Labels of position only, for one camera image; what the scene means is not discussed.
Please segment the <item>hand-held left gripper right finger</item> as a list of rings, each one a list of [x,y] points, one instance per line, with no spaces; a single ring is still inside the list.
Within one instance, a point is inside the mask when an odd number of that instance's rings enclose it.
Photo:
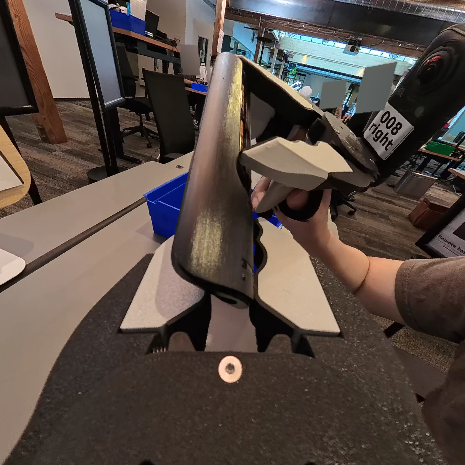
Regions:
[[[330,303],[307,252],[284,229],[264,218],[254,220],[254,300],[251,322],[258,352],[276,335],[305,353],[305,336],[341,334]]]

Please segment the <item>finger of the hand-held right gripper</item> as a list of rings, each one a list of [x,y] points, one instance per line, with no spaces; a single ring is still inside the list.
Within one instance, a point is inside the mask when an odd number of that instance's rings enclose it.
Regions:
[[[272,138],[244,150],[240,163],[283,185],[320,185],[330,175],[352,172],[351,166],[328,143]]]
[[[308,129],[324,113],[282,80],[242,57],[246,92],[250,94],[251,140],[287,139],[295,126]]]

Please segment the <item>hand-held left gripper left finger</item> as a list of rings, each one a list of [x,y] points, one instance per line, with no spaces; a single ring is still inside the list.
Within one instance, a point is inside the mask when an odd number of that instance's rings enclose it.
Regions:
[[[171,262],[174,236],[154,252],[119,327],[123,333],[154,333],[159,348],[173,334],[186,333],[196,351],[204,351],[211,320],[211,296],[183,279]]]

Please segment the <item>black remote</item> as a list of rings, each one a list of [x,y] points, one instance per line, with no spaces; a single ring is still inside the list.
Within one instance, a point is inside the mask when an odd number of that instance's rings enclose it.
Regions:
[[[239,309],[253,301],[252,136],[245,63],[218,55],[174,236],[171,261],[187,282]]]

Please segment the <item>person's right forearm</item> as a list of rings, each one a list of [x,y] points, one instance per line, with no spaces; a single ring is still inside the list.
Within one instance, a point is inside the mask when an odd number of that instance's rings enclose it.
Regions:
[[[404,325],[395,298],[401,260],[366,256],[332,232],[315,256],[329,268],[370,314]]]

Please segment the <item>person's right hand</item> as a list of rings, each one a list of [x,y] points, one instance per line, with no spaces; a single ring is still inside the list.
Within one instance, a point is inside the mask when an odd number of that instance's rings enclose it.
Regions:
[[[255,185],[252,192],[253,210],[258,206],[266,191],[269,188],[271,180],[262,176]],[[278,208],[274,209],[276,217],[282,225],[290,231],[294,240],[298,242],[312,257],[320,258],[327,248],[329,241],[333,238],[333,233],[328,226],[328,212],[332,191],[326,189],[322,192],[322,200],[317,212],[306,222],[300,222],[288,218]],[[302,189],[294,189],[287,196],[287,205],[290,209],[299,211],[303,209],[309,198],[309,192]]]

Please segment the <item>green crate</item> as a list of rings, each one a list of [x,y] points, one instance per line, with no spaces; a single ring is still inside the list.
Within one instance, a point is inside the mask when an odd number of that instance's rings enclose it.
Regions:
[[[433,140],[426,144],[425,150],[440,155],[450,156],[454,152],[455,146],[443,143],[442,141]]]

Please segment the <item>blue plastic bin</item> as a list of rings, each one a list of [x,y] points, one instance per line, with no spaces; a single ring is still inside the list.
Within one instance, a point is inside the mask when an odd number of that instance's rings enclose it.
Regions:
[[[243,185],[234,168],[230,176],[229,180],[220,179],[218,174],[215,178],[194,169],[146,193],[154,233],[174,236],[176,253],[189,254],[211,245],[249,256],[264,227],[255,221],[267,220],[278,229],[282,224],[273,210],[255,212],[253,189]]]

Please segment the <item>silver trash can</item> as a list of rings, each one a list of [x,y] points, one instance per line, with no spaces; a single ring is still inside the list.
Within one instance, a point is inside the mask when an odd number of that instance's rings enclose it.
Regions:
[[[420,199],[437,180],[435,176],[408,169],[394,186],[394,191],[401,196]]]

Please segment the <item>black office chair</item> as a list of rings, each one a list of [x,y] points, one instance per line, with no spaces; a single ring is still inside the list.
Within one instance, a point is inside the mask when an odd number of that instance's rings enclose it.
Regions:
[[[160,140],[159,162],[189,154],[195,147],[195,128],[182,75],[143,69],[143,78]]]

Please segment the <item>brown cardboard box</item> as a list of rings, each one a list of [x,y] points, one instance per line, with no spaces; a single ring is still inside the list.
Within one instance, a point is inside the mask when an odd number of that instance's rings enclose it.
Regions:
[[[437,223],[448,210],[449,207],[434,203],[425,197],[408,214],[407,218],[415,228],[425,231]]]

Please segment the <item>person's grey shirt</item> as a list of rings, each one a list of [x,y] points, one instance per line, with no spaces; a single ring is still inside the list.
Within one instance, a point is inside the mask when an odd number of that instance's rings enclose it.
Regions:
[[[465,462],[465,261],[412,259],[399,268],[395,299],[410,328],[458,344],[445,382],[422,412],[449,464]]]

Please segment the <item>black framed marker sign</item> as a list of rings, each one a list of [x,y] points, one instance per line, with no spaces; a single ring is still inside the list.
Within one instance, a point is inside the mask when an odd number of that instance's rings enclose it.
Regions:
[[[415,245],[433,259],[464,257],[465,196],[462,195]]]

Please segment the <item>wooden background desk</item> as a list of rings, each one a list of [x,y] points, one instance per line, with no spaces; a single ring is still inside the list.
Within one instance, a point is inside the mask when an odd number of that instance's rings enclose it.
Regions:
[[[63,21],[66,21],[66,22],[68,22],[70,24],[73,24],[72,16],[69,15],[69,14],[61,14],[61,13],[56,13],[55,12],[55,17],[58,20],[63,20]],[[156,39],[152,39],[152,38],[149,38],[149,37],[146,37],[146,36],[142,36],[141,34],[138,34],[138,33],[133,32],[133,31],[128,31],[128,30],[125,30],[125,29],[122,29],[122,28],[117,28],[117,27],[113,26],[113,32],[118,33],[120,35],[125,35],[127,37],[137,39],[139,41],[142,41],[142,42],[145,42],[145,43],[148,43],[148,44],[151,44],[151,45],[154,45],[154,46],[166,49],[166,50],[170,50],[170,51],[174,51],[176,53],[180,53],[180,50],[179,50],[178,47],[169,45],[167,43],[161,42],[161,41],[156,40]]]

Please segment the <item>blue storage box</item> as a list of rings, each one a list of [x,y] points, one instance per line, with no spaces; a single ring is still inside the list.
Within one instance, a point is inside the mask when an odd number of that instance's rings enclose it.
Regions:
[[[109,14],[114,28],[123,29],[125,31],[145,36],[146,22],[144,20],[114,9],[109,10]]]

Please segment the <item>black display panel stand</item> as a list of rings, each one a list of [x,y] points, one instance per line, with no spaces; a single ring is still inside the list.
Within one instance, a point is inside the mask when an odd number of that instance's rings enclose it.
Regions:
[[[104,166],[87,173],[89,182],[94,183],[142,161],[124,154],[118,108],[125,104],[125,98],[108,3],[102,0],[68,3],[104,159]],[[119,166],[118,159],[129,167]]]

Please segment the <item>instruction sheet on stand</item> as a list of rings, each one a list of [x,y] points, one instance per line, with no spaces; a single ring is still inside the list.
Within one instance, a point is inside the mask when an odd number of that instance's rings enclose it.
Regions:
[[[0,207],[5,208],[21,199],[29,192],[32,183],[31,173],[19,150],[0,128]],[[0,284],[10,282],[25,270],[26,261],[9,251],[0,249]]]

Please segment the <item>wooden pillar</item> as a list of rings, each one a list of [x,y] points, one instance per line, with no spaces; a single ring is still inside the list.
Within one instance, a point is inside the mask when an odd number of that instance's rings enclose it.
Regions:
[[[33,113],[32,119],[39,136],[48,144],[67,143],[65,129],[55,105],[24,3],[21,0],[8,0],[7,5],[38,106],[38,113]]]

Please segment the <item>black floor sign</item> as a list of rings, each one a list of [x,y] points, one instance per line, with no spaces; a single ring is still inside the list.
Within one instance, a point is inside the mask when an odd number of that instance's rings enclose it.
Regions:
[[[0,2],[0,115],[37,113],[38,106],[6,0]]]

